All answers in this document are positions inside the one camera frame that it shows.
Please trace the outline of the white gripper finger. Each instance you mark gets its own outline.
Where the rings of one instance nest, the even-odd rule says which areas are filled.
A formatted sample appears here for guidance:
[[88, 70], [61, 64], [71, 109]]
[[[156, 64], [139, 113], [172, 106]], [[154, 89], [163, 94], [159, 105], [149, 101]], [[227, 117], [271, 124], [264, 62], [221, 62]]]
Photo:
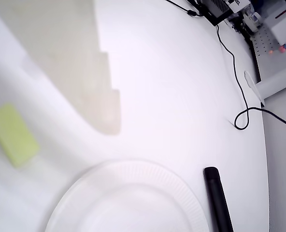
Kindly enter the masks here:
[[68, 161], [103, 160], [121, 130], [92, 0], [0, 0], [0, 105]]

